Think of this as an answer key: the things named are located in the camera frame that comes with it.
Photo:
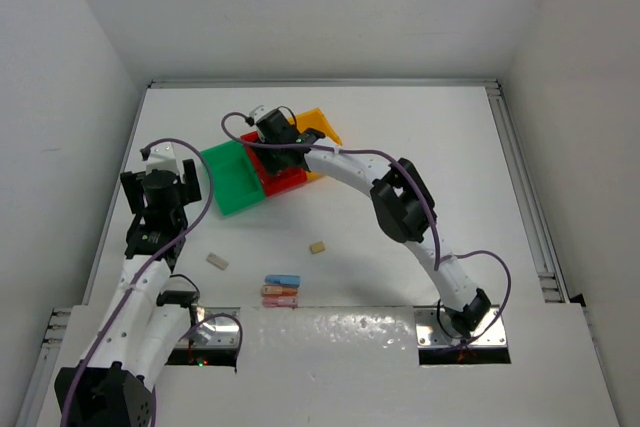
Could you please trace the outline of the long grey eraser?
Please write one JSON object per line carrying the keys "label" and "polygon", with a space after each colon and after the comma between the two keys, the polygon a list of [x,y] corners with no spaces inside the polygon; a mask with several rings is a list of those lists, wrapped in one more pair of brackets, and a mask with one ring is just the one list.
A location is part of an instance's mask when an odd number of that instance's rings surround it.
{"label": "long grey eraser", "polygon": [[219,270],[226,270],[229,266],[229,262],[224,258],[218,256],[215,253],[209,253],[206,257],[206,261],[218,268]]}

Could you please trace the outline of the small beige eraser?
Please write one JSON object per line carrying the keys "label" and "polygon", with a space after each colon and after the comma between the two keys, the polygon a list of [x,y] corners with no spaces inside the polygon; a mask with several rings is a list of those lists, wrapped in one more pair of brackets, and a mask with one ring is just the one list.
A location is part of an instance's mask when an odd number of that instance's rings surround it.
{"label": "small beige eraser", "polygon": [[325,245],[322,241],[315,242],[310,245],[309,249],[312,254],[318,254],[325,250]]}

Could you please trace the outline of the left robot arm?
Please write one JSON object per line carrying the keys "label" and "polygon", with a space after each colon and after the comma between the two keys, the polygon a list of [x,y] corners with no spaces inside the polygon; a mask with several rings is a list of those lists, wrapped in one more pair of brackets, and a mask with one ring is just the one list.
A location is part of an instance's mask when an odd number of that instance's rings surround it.
{"label": "left robot arm", "polygon": [[153,389],[191,327],[196,296],[166,288],[202,194],[193,160],[154,161],[120,182],[133,215],[122,270],[95,339],[54,390],[63,426],[148,426]]}

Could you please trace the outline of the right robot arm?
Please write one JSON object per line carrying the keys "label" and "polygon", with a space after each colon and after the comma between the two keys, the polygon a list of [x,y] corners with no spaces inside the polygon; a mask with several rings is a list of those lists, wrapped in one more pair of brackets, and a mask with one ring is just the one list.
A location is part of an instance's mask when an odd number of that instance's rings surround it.
{"label": "right robot arm", "polygon": [[367,196],[383,233],[404,245],[435,285],[452,329],[469,339],[490,309],[483,289],[464,271],[434,231],[435,202],[413,163],[380,153],[351,153],[319,130],[301,132],[278,109],[249,113],[256,155],[270,174],[301,168],[340,181]]}

